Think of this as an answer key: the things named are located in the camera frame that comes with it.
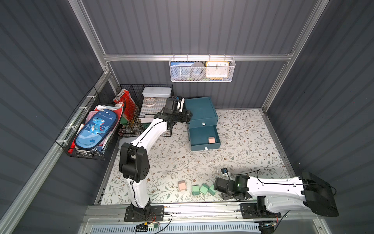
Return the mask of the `green plug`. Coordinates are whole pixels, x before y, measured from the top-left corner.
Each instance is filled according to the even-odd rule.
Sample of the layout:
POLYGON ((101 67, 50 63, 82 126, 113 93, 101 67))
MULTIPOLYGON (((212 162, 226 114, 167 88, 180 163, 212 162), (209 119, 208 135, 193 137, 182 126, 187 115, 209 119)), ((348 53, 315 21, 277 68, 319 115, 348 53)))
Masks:
POLYGON ((208 189, 208 193, 211 194, 212 196, 215 196, 216 190, 214 189, 214 185, 211 185, 208 189))
POLYGON ((192 195, 199 196, 200 195, 200 187, 198 185, 192 186, 192 195))
POLYGON ((201 194, 206 195, 207 192, 208 192, 208 190, 209 190, 209 186, 206 185, 206 184, 202 184, 202 186, 200 187, 200 190, 199 190, 199 191, 200 191, 201 194))

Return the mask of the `teal drawer cabinet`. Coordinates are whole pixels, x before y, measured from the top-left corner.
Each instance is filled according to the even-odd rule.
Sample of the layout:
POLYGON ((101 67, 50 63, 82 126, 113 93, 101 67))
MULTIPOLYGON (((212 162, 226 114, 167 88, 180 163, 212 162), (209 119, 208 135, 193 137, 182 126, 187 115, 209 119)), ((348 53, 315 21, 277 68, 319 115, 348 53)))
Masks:
POLYGON ((192 151, 218 149, 221 141, 217 131, 218 115, 210 97, 186 99, 186 109, 192 112, 188 133, 192 151), (209 144, 208 138, 215 137, 216 143, 209 144))

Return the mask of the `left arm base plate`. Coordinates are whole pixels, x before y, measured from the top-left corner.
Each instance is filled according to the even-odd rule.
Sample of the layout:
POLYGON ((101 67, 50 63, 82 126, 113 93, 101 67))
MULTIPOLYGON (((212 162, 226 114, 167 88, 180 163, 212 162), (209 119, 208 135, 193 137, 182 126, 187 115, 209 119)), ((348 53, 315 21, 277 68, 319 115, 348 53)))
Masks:
POLYGON ((164 214, 164 206, 147 205, 145 208, 138 208, 130 205, 126 208, 124 222, 163 221, 164 214))

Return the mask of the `pink plug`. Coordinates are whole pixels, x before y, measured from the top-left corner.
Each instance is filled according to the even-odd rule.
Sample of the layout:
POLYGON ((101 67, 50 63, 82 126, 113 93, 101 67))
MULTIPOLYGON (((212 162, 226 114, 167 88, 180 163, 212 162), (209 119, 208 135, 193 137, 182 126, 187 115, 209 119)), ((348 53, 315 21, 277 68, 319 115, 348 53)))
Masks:
POLYGON ((178 189, 179 189, 179 191, 186 191, 187 190, 187 184, 184 180, 178 182, 178 189))
POLYGON ((216 139, 215 139, 215 137, 209 137, 209 138, 208 138, 208 143, 209 143, 209 144, 214 144, 214 143, 216 143, 216 139))

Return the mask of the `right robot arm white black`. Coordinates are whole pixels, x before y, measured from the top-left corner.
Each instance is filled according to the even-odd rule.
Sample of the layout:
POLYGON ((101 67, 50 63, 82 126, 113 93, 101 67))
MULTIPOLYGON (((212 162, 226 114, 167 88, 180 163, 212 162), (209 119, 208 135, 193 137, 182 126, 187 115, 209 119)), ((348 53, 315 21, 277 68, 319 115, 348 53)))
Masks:
POLYGON ((255 199, 255 205, 240 204, 243 218, 281 217, 289 211, 307 210, 325 217, 339 216, 336 189, 318 176, 303 172, 285 179, 236 175, 234 179, 216 178, 214 190, 228 199, 255 199))

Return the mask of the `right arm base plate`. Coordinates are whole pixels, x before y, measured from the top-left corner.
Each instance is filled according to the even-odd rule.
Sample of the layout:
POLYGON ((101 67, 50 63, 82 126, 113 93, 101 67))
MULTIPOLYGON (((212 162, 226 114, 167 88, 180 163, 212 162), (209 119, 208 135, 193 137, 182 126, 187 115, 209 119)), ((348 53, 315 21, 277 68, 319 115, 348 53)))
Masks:
POLYGON ((258 207, 257 203, 240 203, 240 212, 243 219, 280 218, 281 213, 269 212, 264 206, 258 207))

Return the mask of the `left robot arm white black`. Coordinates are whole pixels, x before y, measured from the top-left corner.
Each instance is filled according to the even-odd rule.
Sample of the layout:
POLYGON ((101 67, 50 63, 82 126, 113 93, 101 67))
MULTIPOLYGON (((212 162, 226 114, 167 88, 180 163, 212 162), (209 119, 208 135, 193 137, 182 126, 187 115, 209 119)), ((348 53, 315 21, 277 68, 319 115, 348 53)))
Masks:
POLYGON ((148 128, 131 143, 122 144, 119 171, 129 184, 134 208, 144 211, 150 204, 144 181, 151 168, 148 151, 164 132, 178 122, 188 123, 191 117, 192 113, 185 108, 183 97, 169 97, 165 107, 153 117, 148 128))

